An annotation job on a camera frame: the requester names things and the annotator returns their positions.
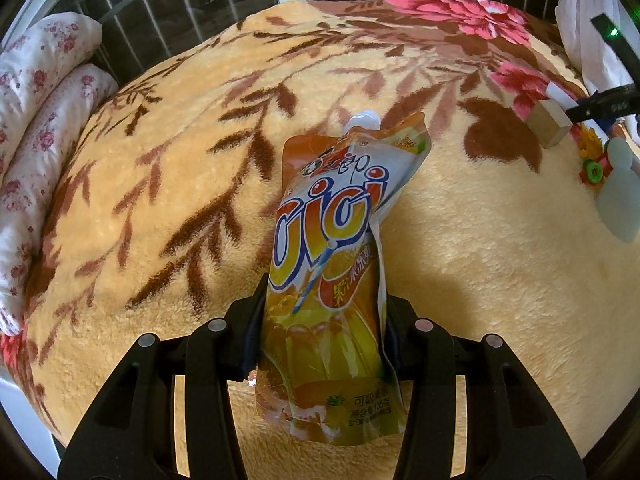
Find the colourful toy snack bag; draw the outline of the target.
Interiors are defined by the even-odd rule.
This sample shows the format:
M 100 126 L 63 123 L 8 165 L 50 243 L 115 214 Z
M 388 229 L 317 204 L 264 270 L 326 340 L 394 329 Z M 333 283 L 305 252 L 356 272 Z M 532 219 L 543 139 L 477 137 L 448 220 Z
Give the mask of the colourful toy snack bag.
M 592 188 L 593 192 L 599 193 L 613 172 L 612 162 L 608 157 L 608 144 L 614 139 L 618 140 L 617 145 L 629 148 L 632 156 L 630 171 L 634 174 L 631 182 L 639 185 L 639 159 L 637 153 L 631 148 L 622 126 L 614 126 L 613 135 L 604 141 L 597 135 L 595 128 L 585 124 L 574 125 L 572 135 L 582 164 L 578 177 L 585 186 Z

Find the white curtain right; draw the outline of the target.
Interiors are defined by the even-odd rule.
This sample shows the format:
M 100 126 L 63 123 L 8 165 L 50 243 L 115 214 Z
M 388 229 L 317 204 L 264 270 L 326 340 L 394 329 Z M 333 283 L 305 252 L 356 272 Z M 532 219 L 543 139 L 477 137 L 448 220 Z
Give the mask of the white curtain right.
M 582 74 L 590 93 L 632 81 L 620 59 L 591 24 L 591 19 L 602 13 L 620 29 L 632 50 L 638 52 L 638 29 L 620 0 L 559 0 L 555 8 L 566 54 Z

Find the floral plush blanket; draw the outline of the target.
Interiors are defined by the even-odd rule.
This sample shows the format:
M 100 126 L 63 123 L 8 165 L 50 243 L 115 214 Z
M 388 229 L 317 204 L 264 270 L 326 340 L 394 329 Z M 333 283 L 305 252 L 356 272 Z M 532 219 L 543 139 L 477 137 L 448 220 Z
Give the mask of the floral plush blanket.
M 411 384 L 390 300 L 496 333 L 580 455 L 639 396 L 639 154 L 564 129 L 589 96 L 556 29 L 486 0 L 290 1 L 117 92 L 98 70 L 17 249 L 6 367 L 70 442 L 145 333 L 188 336 L 267 286 L 259 358 L 229 386 L 253 479 L 389 479 Z

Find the wooden block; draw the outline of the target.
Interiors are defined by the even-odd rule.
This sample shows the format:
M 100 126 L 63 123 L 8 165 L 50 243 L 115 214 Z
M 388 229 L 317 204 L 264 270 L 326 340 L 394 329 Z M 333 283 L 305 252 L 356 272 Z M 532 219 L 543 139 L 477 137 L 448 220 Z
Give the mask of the wooden block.
M 562 107 L 552 100 L 538 101 L 525 123 L 543 148 L 559 144 L 573 127 Z

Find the orange jelly drink pouch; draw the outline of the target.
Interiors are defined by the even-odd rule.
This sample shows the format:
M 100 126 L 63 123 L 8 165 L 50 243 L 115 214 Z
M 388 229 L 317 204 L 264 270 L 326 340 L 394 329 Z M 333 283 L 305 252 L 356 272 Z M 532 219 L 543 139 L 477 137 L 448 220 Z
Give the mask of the orange jelly drink pouch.
M 293 437 L 353 446 L 405 429 L 383 344 L 381 226 L 430 149 L 419 112 L 284 144 L 255 393 Z

